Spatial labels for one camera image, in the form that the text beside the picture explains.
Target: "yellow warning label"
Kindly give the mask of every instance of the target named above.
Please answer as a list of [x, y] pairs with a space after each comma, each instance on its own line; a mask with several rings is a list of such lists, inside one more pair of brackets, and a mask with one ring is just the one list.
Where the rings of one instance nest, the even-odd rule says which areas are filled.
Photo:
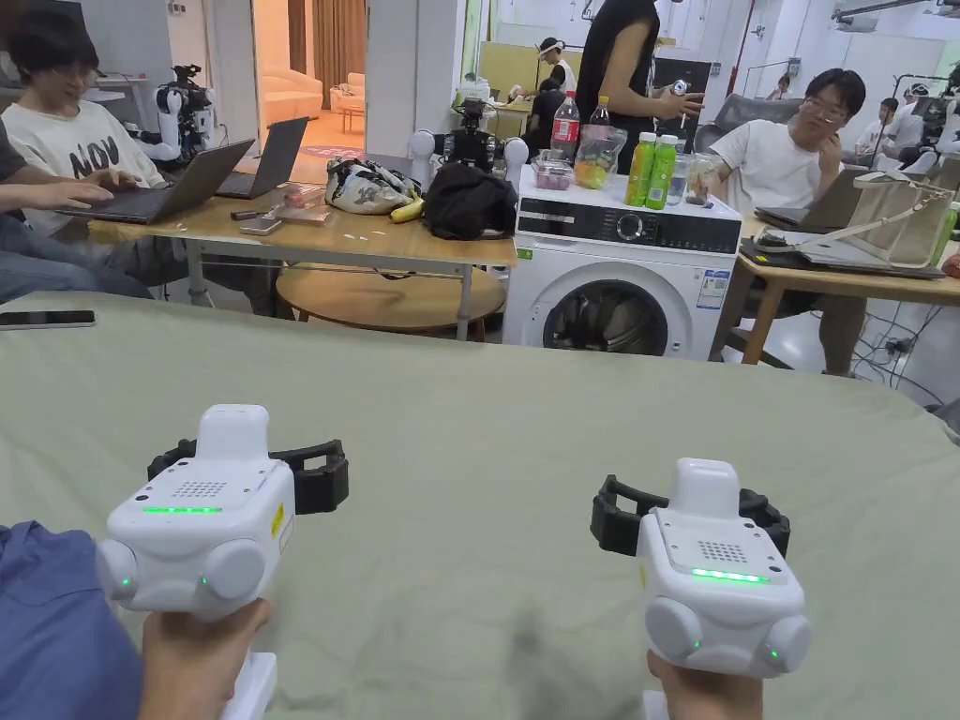
[[283, 527], [283, 503], [280, 503], [280, 507], [276, 509], [276, 515], [274, 515], [274, 522], [270, 526], [270, 530], [274, 534], [274, 539], [276, 539], [276, 534], [280, 532], [280, 528]]

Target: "washing machine control panel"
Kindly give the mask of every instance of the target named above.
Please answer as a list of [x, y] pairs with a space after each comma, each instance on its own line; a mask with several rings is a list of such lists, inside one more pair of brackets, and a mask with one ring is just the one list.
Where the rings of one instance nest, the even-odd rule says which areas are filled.
[[646, 245], [652, 248], [736, 254], [740, 221], [523, 198], [517, 232], [569, 240]]

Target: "glasses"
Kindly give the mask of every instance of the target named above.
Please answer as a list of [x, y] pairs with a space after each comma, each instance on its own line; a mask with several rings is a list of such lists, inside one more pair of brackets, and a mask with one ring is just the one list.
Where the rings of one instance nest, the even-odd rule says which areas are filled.
[[97, 72], [95, 70], [86, 70], [77, 66], [65, 65], [55, 67], [51, 72], [64, 80], [79, 80], [87, 86], [96, 84], [97, 82]]
[[818, 97], [806, 98], [804, 107], [808, 112], [814, 112], [826, 120], [839, 122], [847, 119], [847, 111], [836, 105], [825, 103]]

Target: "smartphone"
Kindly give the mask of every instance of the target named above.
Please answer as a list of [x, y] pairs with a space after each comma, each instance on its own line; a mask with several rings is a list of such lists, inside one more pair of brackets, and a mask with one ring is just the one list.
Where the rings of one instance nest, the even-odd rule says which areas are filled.
[[0, 313], [0, 330], [35, 330], [40, 327], [90, 327], [96, 323], [92, 310]]
[[276, 232], [280, 227], [279, 220], [267, 220], [266, 218], [256, 218], [248, 220], [240, 226], [240, 231], [245, 235], [270, 235]]

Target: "washing machine door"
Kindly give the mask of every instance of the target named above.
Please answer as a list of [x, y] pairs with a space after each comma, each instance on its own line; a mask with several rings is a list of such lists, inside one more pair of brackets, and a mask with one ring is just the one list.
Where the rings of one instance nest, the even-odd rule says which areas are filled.
[[690, 344], [680, 294], [642, 265], [599, 263], [568, 273], [539, 306], [542, 330], [535, 331], [545, 348], [676, 356]]

